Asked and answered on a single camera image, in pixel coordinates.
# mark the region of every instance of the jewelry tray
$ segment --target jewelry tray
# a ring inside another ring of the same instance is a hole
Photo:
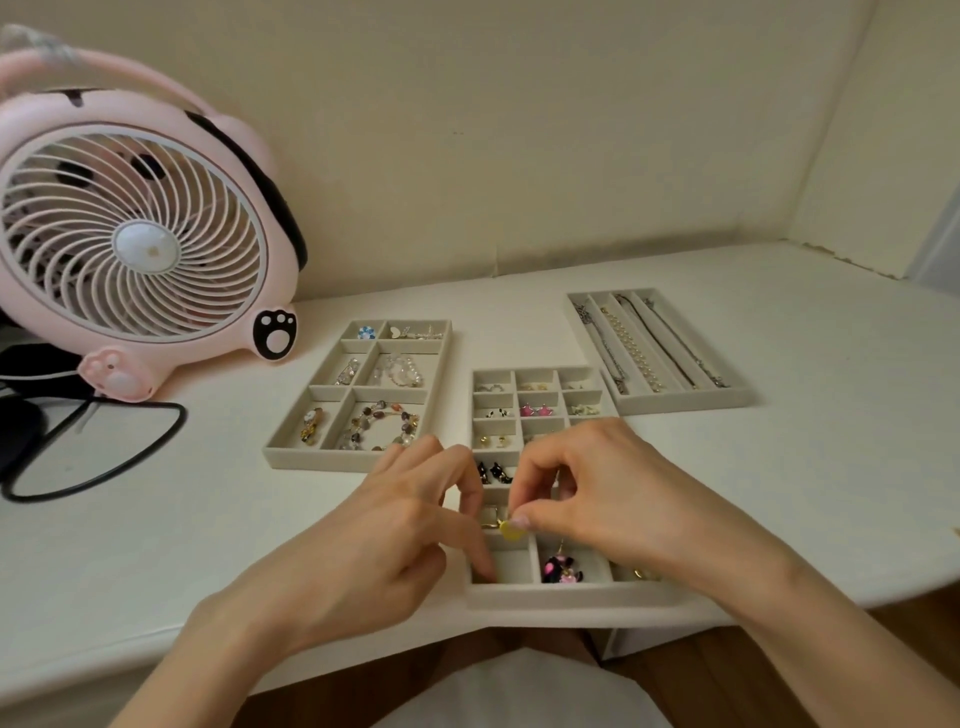
[[[582,313],[592,323],[585,323]],[[621,415],[743,407],[755,399],[737,371],[656,288],[570,293],[564,315]],[[617,334],[613,322],[625,336]],[[638,361],[628,352],[629,339],[635,355],[642,357]],[[644,361],[646,373],[640,369]],[[615,376],[626,393],[619,390]]]
[[[375,338],[360,339],[361,327],[370,327]],[[391,328],[409,328],[409,338],[391,338]],[[359,450],[339,449],[350,421],[361,415],[364,407],[375,407],[379,400],[403,411],[419,415],[415,437],[430,432],[433,413],[449,352],[453,326],[449,321],[351,321],[340,340],[326,355],[320,368],[310,377],[306,388],[283,418],[263,449],[272,468],[285,470],[332,471],[337,473],[369,473],[382,454],[373,447],[386,449],[400,434],[400,417],[384,417],[373,421],[363,432]],[[432,332],[441,338],[414,338]],[[379,384],[369,383],[377,362],[390,354],[408,354],[423,377],[423,386],[397,386],[384,374]],[[352,358],[359,368],[349,384],[337,384],[337,377]],[[303,415],[322,407],[324,414],[314,433],[314,444],[300,440]]]
[[[615,417],[613,400],[604,388],[600,372],[593,367],[556,367],[531,369],[476,370],[471,378],[470,441],[473,459],[488,470],[500,465],[513,476],[519,463],[524,437],[540,437],[598,417]],[[548,416],[520,416],[526,401],[554,410]],[[570,410],[586,405],[599,410],[593,415],[573,415]],[[500,409],[509,417],[500,417]],[[490,411],[497,415],[488,418]],[[486,436],[487,442],[481,442]],[[500,436],[511,438],[503,448]],[[488,584],[473,569],[466,569],[466,599],[470,609],[566,609],[577,607],[659,606],[679,601],[682,592],[669,582],[657,581],[653,574],[640,579],[634,570],[613,564],[599,553],[571,541],[564,543],[564,554],[575,560],[584,580],[577,584],[543,584],[540,570],[556,554],[559,539],[546,534],[524,534],[517,541],[507,540],[493,525],[496,518],[507,518],[509,485],[496,482],[484,486],[484,507],[480,522],[490,546],[497,570],[497,583]],[[555,487],[553,497],[557,497]]]

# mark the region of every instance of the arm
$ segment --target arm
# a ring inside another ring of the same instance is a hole
[[[444,492],[462,491],[460,513]],[[111,728],[227,728],[259,679],[318,644],[397,624],[462,548],[494,579],[470,451],[435,437],[390,447],[334,511],[265,556],[190,615],[170,653]]]
[[[557,478],[559,501],[549,499]],[[520,528],[570,537],[714,599],[823,728],[960,725],[960,691],[946,678],[621,420],[528,445],[510,508]]]

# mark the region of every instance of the electric fan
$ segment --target electric fan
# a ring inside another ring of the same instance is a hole
[[[0,309],[127,402],[180,364],[286,356],[306,247],[266,144],[148,66],[72,54],[191,109],[96,88],[0,104]],[[0,86],[45,67],[37,50],[0,56]]]

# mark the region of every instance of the jewelry organizer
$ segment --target jewelry organizer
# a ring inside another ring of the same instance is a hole
[[[733,367],[655,288],[567,294],[564,315],[621,415],[754,400]]]
[[[478,470],[486,474],[480,524],[491,549],[497,583],[488,584],[467,568],[466,597],[471,609],[566,609],[577,607],[659,606],[681,592],[654,574],[609,562],[572,541],[563,555],[583,573],[578,583],[542,583],[544,564],[561,546],[556,537],[502,531],[508,519],[509,484],[520,452],[533,439],[598,417],[616,417],[600,372],[593,367],[487,369],[471,379],[470,441]],[[554,488],[553,497],[557,497]],[[511,535],[519,538],[511,540]]]
[[[430,432],[452,330],[449,321],[351,321],[264,447],[267,462],[368,473],[379,449]],[[407,359],[412,369],[396,363]]]

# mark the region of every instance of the beige wall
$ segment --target beige wall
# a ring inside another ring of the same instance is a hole
[[[790,237],[902,276],[960,183],[960,4],[880,0]]]
[[[785,232],[872,0],[0,0],[276,148],[299,295]]]

